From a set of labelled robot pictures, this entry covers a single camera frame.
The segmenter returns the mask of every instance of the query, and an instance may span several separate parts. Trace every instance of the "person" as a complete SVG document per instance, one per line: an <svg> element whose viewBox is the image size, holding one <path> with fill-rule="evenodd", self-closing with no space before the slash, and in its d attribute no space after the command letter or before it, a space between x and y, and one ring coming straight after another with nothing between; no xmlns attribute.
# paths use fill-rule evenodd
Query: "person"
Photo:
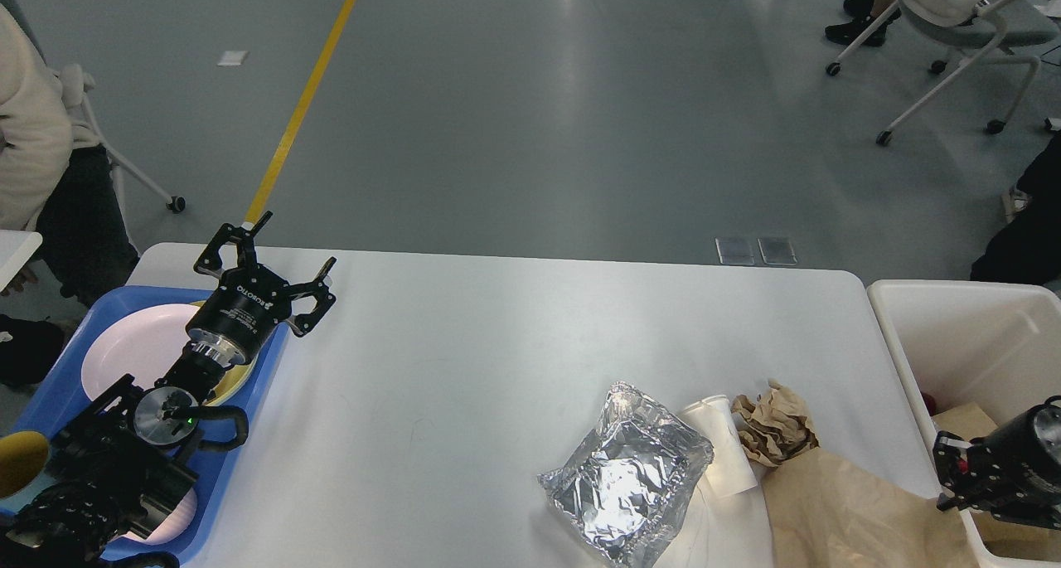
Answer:
<svg viewBox="0 0 1061 568"><path fill-rule="evenodd" d="M1061 276L1061 134L1003 195L1012 221L973 262L978 282L1045 285Z"/></svg>
<svg viewBox="0 0 1061 568"><path fill-rule="evenodd" d="M852 21L843 24L830 24L825 28L825 39L832 41L833 44L840 44L840 46L850 46L856 36L862 35L866 29L870 27L872 21L876 20L894 2L895 0L845 0L843 10L848 15L853 17ZM879 48L884 46L884 41L887 36L888 24L898 19L902 13L895 10L888 17L888 20L884 21L880 28L873 32L869 38L866 39L865 46L872 48Z"/></svg>
<svg viewBox="0 0 1061 568"><path fill-rule="evenodd" d="M106 150L63 104L63 85L0 5L0 229L36 230L64 296L91 307L122 286L139 256L128 242ZM21 292L29 266L0 292ZM0 315L0 382L39 382L71 330Z"/></svg>

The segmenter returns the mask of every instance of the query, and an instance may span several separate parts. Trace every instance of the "blue tray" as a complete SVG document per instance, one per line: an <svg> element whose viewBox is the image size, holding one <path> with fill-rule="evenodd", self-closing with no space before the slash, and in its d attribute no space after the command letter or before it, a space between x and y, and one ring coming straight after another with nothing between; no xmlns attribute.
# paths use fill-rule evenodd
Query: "blue tray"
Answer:
<svg viewBox="0 0 1061 568"><path fill-rule="evenodd" d="M141 309L167 305L171 303L194 303L210 296L211 291L187 289L166 289L157 287L122 287L101 297L85 315L63 356L41 382L37 393L31 398L22 416L15 421L13 431L34 430L51 438L64 426L83 411L89 403L88 396L81 386L81 364L88 348L95 338L103 333L114 323L125 315ZM254 425L255 413L261 403L277 359L283 349L288 337L288 327L281 325L265 342L258 354L258 361L250 377L234 396L228 398L225 405L241 407L246 410L247 419ZM206 438L227 441L233 431L230 426L216 424L201 424L206 432ZM118 538L107 545L103 553L105 560L119 560L145 551L168 551L185 563L191 560L210 534L221 500L228 486L228 480L236 467L240 448L230 452L196 452L188 462L190 469L198 474L195 482L195 495L198 506L195 518L188 530L173 540L159 545L147 546L126 538Z"/></svg>

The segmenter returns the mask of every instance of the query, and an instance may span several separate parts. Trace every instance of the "white plastic bin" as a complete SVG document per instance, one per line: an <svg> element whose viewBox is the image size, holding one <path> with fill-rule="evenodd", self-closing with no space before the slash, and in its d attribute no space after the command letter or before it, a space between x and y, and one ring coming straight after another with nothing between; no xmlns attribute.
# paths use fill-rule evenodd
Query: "white plastic bin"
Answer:
<svg viewBox="0 0 1061 568"><path fill-rule="evenodd" d="M1061 302L1053 292L1019 285L882 280L868 293L929 450L936 427L921 392L936 398L939 412L975 402L997 425L1061 394ZM1048 554L1050 562L992 554L969 512L961 514L980 566L1061 567L1061 546Z"/></svg>

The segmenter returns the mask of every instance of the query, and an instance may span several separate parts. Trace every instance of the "white table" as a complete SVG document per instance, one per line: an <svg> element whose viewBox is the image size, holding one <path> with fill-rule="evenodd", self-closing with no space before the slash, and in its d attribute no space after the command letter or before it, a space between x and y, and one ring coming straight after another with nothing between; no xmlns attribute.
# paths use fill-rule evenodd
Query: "white table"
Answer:
<svg viewBox="0 0 1061 568"><path fill-rule="evenodd" d="M38 233L0 230L0 289L11 282L41 242Z"/></svg>
<svg viewBox="0 0 1061 568"><path fill-rule="evenodd" d="M212 289L191 271L201 252L156 245L129 283ZM258 252L292 282L334 255L338 303L290 340L189 566L599 566L535 476L567 460L616 380L677 411L777 378L806 398L825 448L939 490L850 274ZM755 536L769 557L769 531Z"/></svg>

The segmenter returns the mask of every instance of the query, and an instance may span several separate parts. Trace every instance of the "robotic hand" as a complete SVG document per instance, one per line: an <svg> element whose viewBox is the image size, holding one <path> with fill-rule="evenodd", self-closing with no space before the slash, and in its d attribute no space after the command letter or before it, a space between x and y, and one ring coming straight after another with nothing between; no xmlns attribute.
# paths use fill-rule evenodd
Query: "robotic hand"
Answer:
<svg viewBox="0 0 1061 568"><path fill-rule="evenodd" d="M1053 396L986 437L941 431L933 459L940 511L973 507L998 520L1061 530L1061 408Z"/></svg>
<svg viewBox="0 0 1061 568"><path fill-rule="evenodd" d="M254 238L272 217L250 228L224 224L194 270L219 279L218 289L186 326L188 344L154 386L143 390L126 375L99 395L52 438L46 471L55 478L0 524L0 568L136 568L179 564L170 553L144 553L110 563L104 547L133 531L147 537L173 513L197 475L188 460L198 450L224 452L247 438L239 407L208 407L228 368L249 362L280 325L296 337L309 333L335 303L328 289L330 258L316 277L290 285L258 263ZM223 270L221 247L234 244L238 263ZM292 313L305 297L312 311ZM201 421L231 420L228 442L204 440Z"/></svg>

